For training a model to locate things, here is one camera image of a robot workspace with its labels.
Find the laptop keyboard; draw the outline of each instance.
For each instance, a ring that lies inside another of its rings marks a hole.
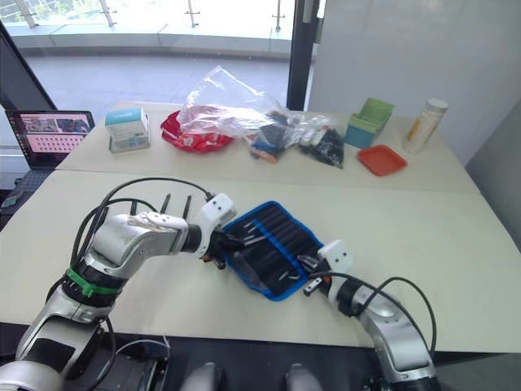
[[[29,171],[16,186],[17,191],[36,191],[52,171]]]

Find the laptop screen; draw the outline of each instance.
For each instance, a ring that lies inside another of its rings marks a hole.
[[[90,112],[6,111],[31,169],[54,169],[94,128]]]

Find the box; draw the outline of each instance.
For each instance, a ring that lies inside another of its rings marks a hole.
[[[393,109],[394,105],[390,103],[367,99],[360,112],[351,116],[344,141],[361,149],[370,147],[387,124]]]
[[[125,152],[150,146],[148,116],[142,108],[126,108],[107,113],[105,129],[110,134],[111,152]]]

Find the blue tool roll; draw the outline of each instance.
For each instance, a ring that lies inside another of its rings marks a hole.
[[[224,227],[245,248],[225,253],[226,262],[251,289],[273,301],[302,287],[307,272],[299,255],[316,257],[322,243],[279,203],[269,201]]]

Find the bottle cap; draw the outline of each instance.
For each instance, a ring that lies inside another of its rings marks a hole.
[[[427,101],[425,108],[427,110],[444,113],[447,110],[447,108],[449,108],[449,104],[441,99],[430,98]]]

